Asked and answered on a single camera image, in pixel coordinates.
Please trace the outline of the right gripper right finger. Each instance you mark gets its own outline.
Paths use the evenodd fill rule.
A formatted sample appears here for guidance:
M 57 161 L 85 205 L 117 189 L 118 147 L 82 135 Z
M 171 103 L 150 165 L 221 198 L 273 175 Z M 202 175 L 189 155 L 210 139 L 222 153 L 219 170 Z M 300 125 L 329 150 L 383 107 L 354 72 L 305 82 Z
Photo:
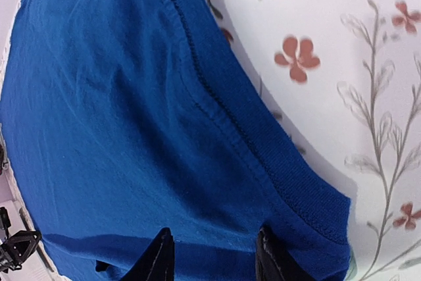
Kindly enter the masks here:
M 255 268 L 256 280 L 305 279 L 305 272 L 267 226 L 262 226 L 257 236 Z

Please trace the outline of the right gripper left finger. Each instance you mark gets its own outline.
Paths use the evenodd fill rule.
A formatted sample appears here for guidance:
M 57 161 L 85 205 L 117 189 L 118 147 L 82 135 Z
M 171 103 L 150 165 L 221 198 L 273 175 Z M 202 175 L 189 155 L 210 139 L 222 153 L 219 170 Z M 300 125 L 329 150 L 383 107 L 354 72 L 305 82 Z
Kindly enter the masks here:
M 174 281 L 175 243 L 169 228 L 162 228 L 121 281 Z

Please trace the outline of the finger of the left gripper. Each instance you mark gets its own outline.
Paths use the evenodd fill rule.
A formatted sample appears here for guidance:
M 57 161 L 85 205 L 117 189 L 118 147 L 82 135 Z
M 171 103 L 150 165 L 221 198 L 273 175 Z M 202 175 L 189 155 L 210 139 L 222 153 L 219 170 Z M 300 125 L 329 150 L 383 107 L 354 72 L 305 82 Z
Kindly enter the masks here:
M 19 231 L 1 244 L 1 266 L 21 267 L 41 241 L 39 231 Z

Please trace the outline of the blue t-shirt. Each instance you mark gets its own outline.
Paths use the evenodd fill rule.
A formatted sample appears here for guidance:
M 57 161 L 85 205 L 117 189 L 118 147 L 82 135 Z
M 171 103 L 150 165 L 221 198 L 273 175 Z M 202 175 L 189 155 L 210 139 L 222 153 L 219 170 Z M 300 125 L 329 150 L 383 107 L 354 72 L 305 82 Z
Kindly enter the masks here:
M 254 280 L 257 234 L 343 280 L 349 198 L 266 108 L 204 0 L 21 0 L 7 152 L 50 258 L 118 280 L 164 227 L 177 280 Z

